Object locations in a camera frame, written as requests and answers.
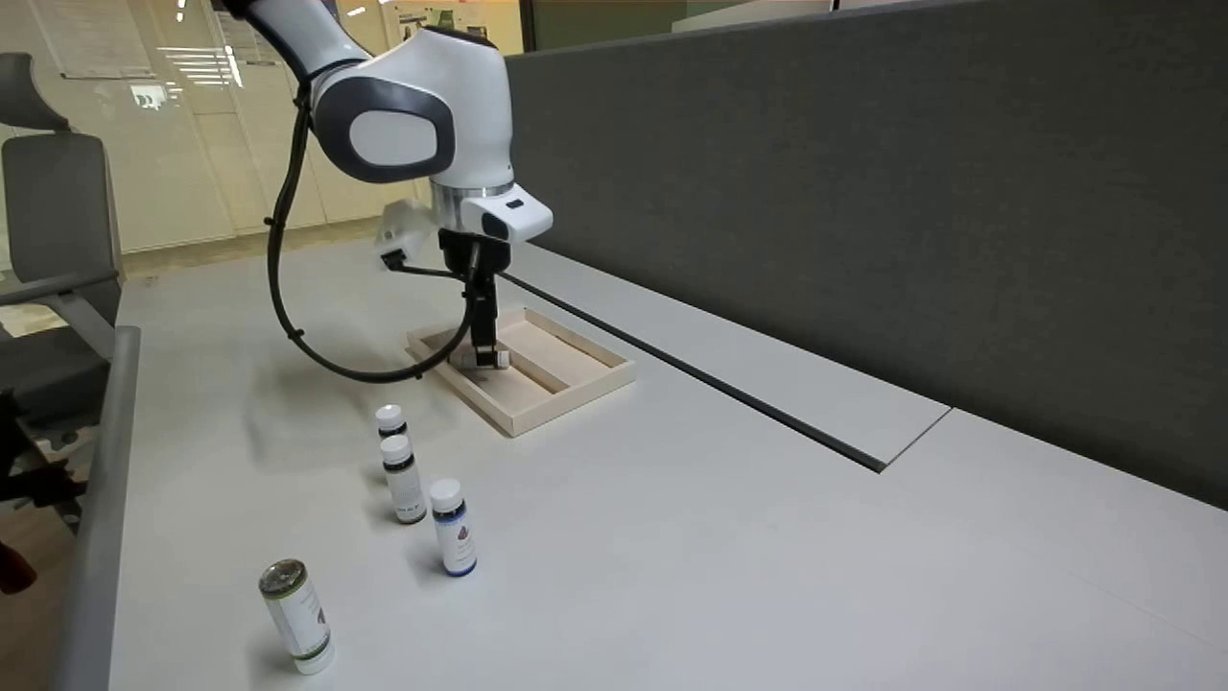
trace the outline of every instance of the chair backrest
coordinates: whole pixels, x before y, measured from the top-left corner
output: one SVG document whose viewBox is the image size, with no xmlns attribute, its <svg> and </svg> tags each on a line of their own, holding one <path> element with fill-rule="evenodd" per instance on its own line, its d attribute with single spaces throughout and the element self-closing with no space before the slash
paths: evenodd
<svg viewBox="0 0 1228 691">
<path fill-rule="evenodd" d="M 27 53 L 0 54 L 0 122 L 52 134 L 5 141 L 2 158 L 9 255 L 20 280 L 119 268 L 119 242 L 107 152 L 39 96 Z M 119 281 L 81 290 L 109 322 L 119 308 Z"/>
</svg>

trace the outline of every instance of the bottle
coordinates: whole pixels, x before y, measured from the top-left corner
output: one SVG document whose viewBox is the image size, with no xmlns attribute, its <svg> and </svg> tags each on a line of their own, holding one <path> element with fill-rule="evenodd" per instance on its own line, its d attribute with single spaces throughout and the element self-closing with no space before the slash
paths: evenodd
<svg viewBox="0 0 1228 691">
<path fill-rule="evenodd" d="M 376 431 L 381 439 L 387 439 L 393 434 L 409 434 L 409 426 L 405 425 L 405 416 L 400 412 L 400 406 L 387 405 L 376 411 Z"/>
<path fill-rule="evenodd" d="M 298 560 L 281 560 L 264 569 L 259 588 L 298 671 L 316 674 L 327 668 L 336 648 L 307 567 Z"/>
<path fill-rule="evenodd" d="M 404 434 L 394 434 L 379 443 L 379 452 L 384 458 L 384 475 L 388 477 L 388 490 L 392 491 L 397 520 L 414 525 L 426 517 L 426 500 L 422 497 L 418 465 L 414 464 L 414 447 Z"/>
<path fill-rule="evenodd" d="M 474 552 L 469 512 L 465 511 L 459 482 L 446 479 L 431 485 L 431 515 L 435 518 L 435 534 L 443 554 L 443 571 L 448 576 L 472 572 L 478 566 L 478 555 Z"/>
</svg>

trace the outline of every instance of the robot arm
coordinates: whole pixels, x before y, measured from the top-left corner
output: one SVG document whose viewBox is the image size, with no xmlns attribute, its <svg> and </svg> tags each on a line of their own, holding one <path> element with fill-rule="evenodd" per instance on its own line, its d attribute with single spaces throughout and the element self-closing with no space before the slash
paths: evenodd
<svg viewBox="0 0 1228 691">
<path fill-rule="evenodd" d="M 554 222 L 550 209 L 515 182 L 511 163 L 512 103 L 503 58 L 489 41 L 426 27 L 372 58 L 316 0 L 223 0 L 285 58 L 300 82 L 303 122 L 324 153 L 346 174 L 372 183 L 430 177 L 433 222 L 448 270 L 465 280 L 465 318 L 447 347 L 414 368 L 359 373 L 307 347 L 281 303 L 278 266 L 285 216 L 293 199 L 303 136 L 296 136 L 287 185 L 270 220 L 269 275 L 274 309 L 286 334 L 325 368 L 360 382 L 420 377 L 470 329 L 473 361 L 506 367 L 496 352 L 495 274 L 511 263 L 511 243 Z M 389 269 L 408 252 L 381 248 Z"/>
</svg>

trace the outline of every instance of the floor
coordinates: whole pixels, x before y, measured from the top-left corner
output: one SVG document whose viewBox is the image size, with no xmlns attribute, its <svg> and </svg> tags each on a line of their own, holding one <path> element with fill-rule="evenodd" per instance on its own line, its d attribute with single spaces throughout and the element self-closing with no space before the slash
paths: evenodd
<svg viewBox="0 0 1228 691">
<path fill-rule="evenodd" d="M 328 223 L 286 232 L 285 249 L 375 237 L 378 218 Z M 264 234 L 249 234 L 154 249 L 123 258 L 128 280 L 167 271 L 264 254 Z M 61 325 L 38 304 L 0 307 L 0 324 L 15 336 Z M 38 572 L 38 581 L 17 595 L 0 595 L 0 679 L 5 691 L 49 687 L 64 589 L 71 571 L 72 538 L 52 509 L 0 507 L 0 542 L 17 550 Z"/>
</svg>

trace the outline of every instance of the gray chair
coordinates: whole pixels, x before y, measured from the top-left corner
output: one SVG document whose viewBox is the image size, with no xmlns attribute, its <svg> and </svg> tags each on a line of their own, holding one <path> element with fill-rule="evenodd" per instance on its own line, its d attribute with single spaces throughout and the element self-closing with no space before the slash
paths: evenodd
<svg viewBox="0 0 1228 691">
<path fill-rule="evenodd" d="M 0 390 L 12 393 L 27 426 L 70 434 L 96 425 L 102 409 L 119 308 L 119 242 L 102 141 L 72 131 L 43 101 L 31 63 L 26 53 L 0 54 L 0 122 L 50 130 L 10 139 L 0 150 L 17 277 L 0 281 L 0 306 L 45 304 L 69 325 L 0 336 Z"/>
</svg>

